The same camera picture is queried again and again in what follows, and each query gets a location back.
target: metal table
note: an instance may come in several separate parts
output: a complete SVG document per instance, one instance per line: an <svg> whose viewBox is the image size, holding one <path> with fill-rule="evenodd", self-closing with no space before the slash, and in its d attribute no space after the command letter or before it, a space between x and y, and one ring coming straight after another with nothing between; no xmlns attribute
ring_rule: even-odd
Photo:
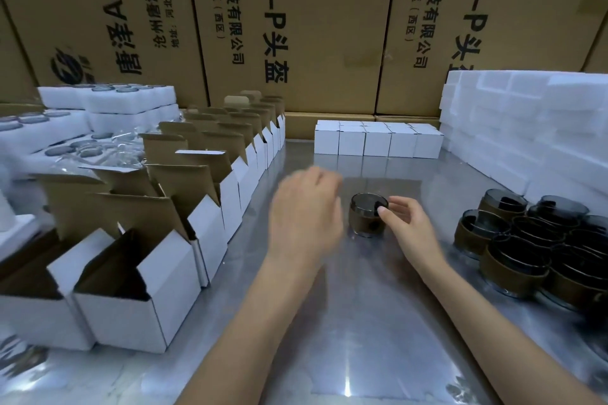
<svg viewBox="0 0 608 405"><path fill-rule="evenodd" d="M509 320L577 378L608 398L608 363L583 341L581 316L544 296L517 301L485 284L477 262L452 246L462 212L499 185L442 152L437 160L313 154L288 141L260 180L211 288L204 289L163 355L96 346L91 352L27 346L5 333L0 404L171 404L239 308L266 254L268 208L277 183L311 164L340 171L345 212L358 192L419 199L447 258ZM33 183L17 186L24 209ZM498 404L500 401L440 304L395 238L347 232L288 330L262 403Z"/></svg>

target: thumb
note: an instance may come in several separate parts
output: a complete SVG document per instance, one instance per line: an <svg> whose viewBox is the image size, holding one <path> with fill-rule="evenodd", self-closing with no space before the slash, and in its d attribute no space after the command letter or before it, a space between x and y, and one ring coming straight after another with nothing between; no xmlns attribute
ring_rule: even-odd
<svg viewBox="0 0 608 405"><path fill-rule="evenodd" d="M378 215L382 218L382 221L388 225L393 231L399 227L407 225L400 217L395 215L391 210L385 207L378 207Z"/></svg>

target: brown cardboard box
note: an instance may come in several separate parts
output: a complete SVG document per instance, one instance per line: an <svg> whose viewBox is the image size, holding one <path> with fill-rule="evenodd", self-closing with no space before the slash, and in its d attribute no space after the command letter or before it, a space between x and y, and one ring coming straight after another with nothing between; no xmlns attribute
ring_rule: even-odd
<svg viewBox="0 0 608 405"><path fill-rule="evenodd" d="M9 13L0 0L0 102L39 103L36 79L27 63Z"/></svg>
<svg viewBox="0 0 608 405"><path fill-rule="evenodd" d="M579 71L607 8L608 0L393 0L376 112L438 116L450 67Z"/></svg>
<svg viewBox="0 0 608 405"><path fill-rule="evenodd" d="M167 84L207 105L191 0L5 0L40 85Z"/></svg>
<svg viewBox="0 0 608 405"><path fill-rule="evenodd" d="M290 111L372 113L389 2L194 0L211 104L254 89Z"/></svg>
<svg viewBox="0 0 608 405"><path fill-rule="evenodd" d="M376 122L405 122L406 124L430 124L439 128L439 119L421 116L376 116Z"/></svg>
<svg viewBox="0 0 608 405"><path fill-rule="evenodd" d="M314 140L314 128L318 120L372 122L367 114L320 114L314 112L285 112L286 137L292 140Z"/></svg>
<svg viewBox="0 0 608 405"><path fill-rule="evenodd" d="M606 23L597 35L593 49L583 68L584 72L608 72L608 29Z"/></svg>

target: person's left hand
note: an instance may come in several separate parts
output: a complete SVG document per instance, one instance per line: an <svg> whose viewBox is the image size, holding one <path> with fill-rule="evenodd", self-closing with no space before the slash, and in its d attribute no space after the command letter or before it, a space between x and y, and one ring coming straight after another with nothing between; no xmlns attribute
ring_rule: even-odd
<svg viewBox="0 0 608 405"><path fill-rule="evenodd" d="M318 270L344 233L338 189L342 177L310 167L285 178L270 206L268 257Z"/></svg>

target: reflective tabletop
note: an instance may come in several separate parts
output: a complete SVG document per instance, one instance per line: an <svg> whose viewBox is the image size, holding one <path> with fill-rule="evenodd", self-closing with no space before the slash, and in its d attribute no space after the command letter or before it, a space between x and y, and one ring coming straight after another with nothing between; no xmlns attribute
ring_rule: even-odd
<svg viewBox="0 0 608 405"><path fill-rule="evenodd" d="M260 180L243 224L210 288L203 289L167 352L106 346L70 352L28 346L0 333L0 404L172 404L239 308L267 245L268 209L277 183L317 164L344 176L345 221L359 192L421 201L451 265L509 320L608 401L608 363L586 342L579 314L542 295L519 301L488 286L478 263L452 246L463 211L476 208L495 181L442 152L439 159L315 155L311 142L287 141ZM33 183L11 199L36 212ZM279 347L263 404L499 404L496 394L394 236L347 231L327 259Z"/></svg>

